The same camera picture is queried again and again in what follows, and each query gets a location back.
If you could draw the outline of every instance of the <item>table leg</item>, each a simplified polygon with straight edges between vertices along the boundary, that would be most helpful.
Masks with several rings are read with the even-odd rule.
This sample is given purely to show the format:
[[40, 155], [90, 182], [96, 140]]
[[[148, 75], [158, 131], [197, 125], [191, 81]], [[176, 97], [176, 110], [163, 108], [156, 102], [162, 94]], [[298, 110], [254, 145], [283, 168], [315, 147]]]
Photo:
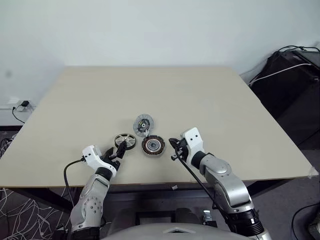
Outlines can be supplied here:
[[27, 198], [36, 200], [42, 204], [46, 204], [49, 207], [63, 211], [65, 213], [71, 213], [73, 208], [72, 203], [64, 197], [54, 193], [48, 188], [9, 188], [10, 190], [26, 196]]
[[274, 180], [261, 180], [252, 183], [251, 185], [247, 186], [248, 192], [251, 198], [258, 197], [266, 192], [269, 192], [272, 189], [275, 189], [287, 182], [293, 180], [293, 178], [289, 179], [274, 179]]

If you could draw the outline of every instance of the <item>white table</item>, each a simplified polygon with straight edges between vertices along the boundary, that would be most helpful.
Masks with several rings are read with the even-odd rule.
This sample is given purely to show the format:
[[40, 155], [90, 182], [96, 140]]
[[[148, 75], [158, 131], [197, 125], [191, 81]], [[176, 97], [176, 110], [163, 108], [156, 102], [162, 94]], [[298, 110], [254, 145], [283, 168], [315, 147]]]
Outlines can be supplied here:
[[[305, 177], [312, 167], [228, 67], [67, 67], [1, 159], [0, 186], [64, 186], [63, 169], [83, 148], [107, 150], [116, 135], [133, 134], [143, 113], [153, 117], [152, 134], [166, 141], [165, 153], [145, 156], [136, 136], [113, 184], [195, 182], [170, 159], [168, 142], [191, 127], [199, 129], [204, 149], [244, 181]], [[92, 173], [86, 163], [72, 165], [69, 184], [83, 186]]]

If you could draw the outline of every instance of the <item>metal disc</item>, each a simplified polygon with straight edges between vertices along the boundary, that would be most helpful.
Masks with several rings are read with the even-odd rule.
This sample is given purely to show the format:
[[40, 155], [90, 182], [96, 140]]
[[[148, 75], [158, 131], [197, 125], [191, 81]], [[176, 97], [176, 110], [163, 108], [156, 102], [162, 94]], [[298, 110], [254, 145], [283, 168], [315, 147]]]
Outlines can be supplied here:
[[154, 129], [154, 120], [148, 114], [139, 115], [133, 124], [133, 131], [139, 137], [147, 137], [146, 132], [149, 135], [152, 129]]
[[149, 157], [158, 157], [164, 153], [166, 144], [161, 137], [151, 135], [143, 139], [141, 147], [145, 155]]
[[126, 141], [126, 150], [133, 149], [136, 145], [136, 138], [129, 133], [123, 133], [116, 136], [114, 139], [114, 145], [119, 147], [123, 141]]

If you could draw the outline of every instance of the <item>white wall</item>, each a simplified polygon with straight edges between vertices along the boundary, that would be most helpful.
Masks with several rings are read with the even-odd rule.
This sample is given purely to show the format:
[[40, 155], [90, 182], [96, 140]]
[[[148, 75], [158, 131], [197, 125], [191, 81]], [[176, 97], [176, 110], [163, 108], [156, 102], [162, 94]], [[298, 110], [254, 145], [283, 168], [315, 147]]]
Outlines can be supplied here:
[[[282, 46], [319, 41], [319, 10], [319, 0], [0, 0], [0, 106], [37, 105], [65, 65], [240, 74]], [[18, 123], [0, 110], [0, 126]]]

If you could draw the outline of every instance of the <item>gray floor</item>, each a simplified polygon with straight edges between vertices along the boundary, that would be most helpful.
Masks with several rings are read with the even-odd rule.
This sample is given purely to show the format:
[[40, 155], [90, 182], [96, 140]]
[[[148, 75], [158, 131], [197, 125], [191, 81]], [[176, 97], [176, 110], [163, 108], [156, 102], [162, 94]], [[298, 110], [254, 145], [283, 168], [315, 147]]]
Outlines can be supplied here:
[[[0, 140], [4, 137], [13, 135], [14, 132], [0, 132]], [[311, 162], [311, 164], [316, 168], [320, 169], [320, 151], [319, 150], [304, 150], [303, 154]], [[54, 191], [57, 193], [62, 192], [62, 188], [55, 188]], [[6, 210], [12, 210], [24, 203], [27, 200], [24, 196], [21, 196], [17, 193], [13, 193], [8, 197], [8, 201], [5, 207], [2, 209], [4, 213]], [[314, 204], [320, 200], [320, 186], [319, 178], [312, 177], [309, 178], [300, 178], [292, 180], [274, 190], [271, 190], [261, 196], [258, 196], [253, 199], [256, 209], [259, 211], [260, 219], [263, 223], [263, 226], [267, 228], [274, 240], [291, 240], [295, 239], [291, 231], [291, 220], [293, 214], [301, 207], [306, 205]], [[137, 212], [144, 211], [173, 211], [176, 208], [189, 208], [194, 211], [197, 215], [201, 215], [203, 209], [211, 209], [212, 202], [208, 197], [196, 197], [196, 198], [176, 198], [176, 199], [117, 199], [106, 198], [104, 202], [104, 216], [107, 222], [112, 222], [115, 215], [122, 209], [133, 208]], [[41, 210], [40, 215], [45, 217], [46, 214], [51, 211], [51, 209]], [[32, 209], [27, 211], [24, 215], [21, 216], [20, 225], [26, 225], [29, 216], [32, 212]], [[311, 207], [303, 210], [295, 220], [295, 229], [296, 234], [299, 240], [308, 240], [312, 237], [307, 233], [306, 226], [310, 223], [317, 212], [317, 207]], [[212, 211], [213, 218], [217, 220], [219, 228], [228, 229], [225, 225], [222, 217], [215, 210]], [[57, 222], [61, 216], [61, 212], [55, 212], [48, 221], [51, 224], [51, 228], [57, 225]], [[9, 217], [10, 230], [15, 224], [16, 217]], [[68, 216], [66, 214], [62, 215], [61, 223], [66, 223], [68, 221]], [[4, 239], [7, 236], [7, 218], [0, 218], [0, 239]], [[109, 224], [107, 224], [101, 230], [101, 236], [105, 236], [108, 231]], [[26, 239], [31, 239], [32, 235], [36, 231], [36, 226]], [[38, 233], [34, 236], [34, 239], [42, 239]]]

